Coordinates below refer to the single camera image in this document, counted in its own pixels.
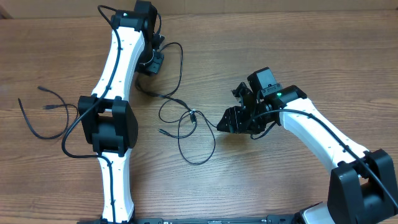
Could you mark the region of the black USB cable thin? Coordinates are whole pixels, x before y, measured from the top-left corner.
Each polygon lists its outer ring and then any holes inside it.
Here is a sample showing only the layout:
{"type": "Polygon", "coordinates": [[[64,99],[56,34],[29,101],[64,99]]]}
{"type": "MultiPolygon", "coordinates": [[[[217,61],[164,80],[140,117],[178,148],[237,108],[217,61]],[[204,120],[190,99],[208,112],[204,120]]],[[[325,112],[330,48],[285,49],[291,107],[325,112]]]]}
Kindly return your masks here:
{"type": "Polygon", "coordinates": [[[200,166],[205,163],[207,163],[212,157],[213,154],[215,153],[216,150],[216,136],[214,134],[213,128],[216,128],[216,126],[205,116],[203,112],[200,110],[196,110],[194,108],[191,108],[188,106],[186,102],[180,99],[176,98],[168,98],[159,108],[158,111],[158,117],[161,120],[161,122],[166,123],[166,124],[176,124],[177,125],[177,133],[172,134],[169,131],[166,131],[164,129],[159,129],[158,132],[160,134],[163,134],[167,137],[170,137],[172,139],[177,140],[177,147],[178,151],[182,157],[182,159],[187,162],[188,164],[192,166],[200,166]],[[176,120],[173,121],[168,121],[166,119],[163,119],[162,117],[162,110],[166,106],[167,103],[176,103],[180,106],[183,106],[185,108],[185,111],[180,115],[180,117],[176,120]],[[197,141],[197,144],[199,144],[199,140],[202,140],[204,135],[202,134],[197,134],[197,129],[200,125],[198,122],[198,117],[203,120],[203,123],[205,124],[205,128],[208,130],[210,134],[210,141],[212,142],[212,148],[206,151],[205,156],[203,157],[202,161],[193,161],[187,156],[185,153],[186,152],[191,152],[191,149],[188,149],[188,143],[190,143],[190,146],[193,146],[195,143],[194,140],[197,141]],[[182,129],[182,126],[185,124],[187,120],[190,120],[191,124],[193,125],[192,129],[188,133],[183,133],[185,129],[182,129]]]}

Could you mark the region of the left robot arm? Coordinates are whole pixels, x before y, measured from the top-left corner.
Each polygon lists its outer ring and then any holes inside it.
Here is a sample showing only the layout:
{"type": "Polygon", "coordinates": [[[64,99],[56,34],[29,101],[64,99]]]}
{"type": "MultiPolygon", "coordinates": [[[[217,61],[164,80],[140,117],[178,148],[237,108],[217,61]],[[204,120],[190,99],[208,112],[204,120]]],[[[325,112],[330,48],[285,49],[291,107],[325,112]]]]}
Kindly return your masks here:
{"type": "Polygon", "coordinates": [[[108,22],[112,28],[108,58],[91,95],[80,97],[78,112],[86,141],[101,166],[104,208],[97,223],[132,223],[129,162],[138,123],[129,95],[136,72],[159,72],[164,36],[155,28],[160,14],[149,1],[137,1],[133,11],[116,10],[108,22]]]}

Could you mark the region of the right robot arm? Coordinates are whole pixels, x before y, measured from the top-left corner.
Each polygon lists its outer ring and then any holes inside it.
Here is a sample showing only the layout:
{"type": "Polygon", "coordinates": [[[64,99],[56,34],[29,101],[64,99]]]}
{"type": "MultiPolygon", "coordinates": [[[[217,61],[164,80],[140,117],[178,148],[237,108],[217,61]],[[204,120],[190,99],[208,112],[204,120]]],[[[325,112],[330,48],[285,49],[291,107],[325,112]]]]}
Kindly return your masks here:
{"type": "Polygon", "coordinates": [[[379,223],[397,215],[397,180],[391,156],[354,142],[314,106],[297,86],[284,88],[270,68],[253,72],[232,91],[239,105],[228,108],[219,131],[264,137],[275,125],[298,137],[330,175],[328,198],[291,215],[269,215],[266,223],[379,223]]]}

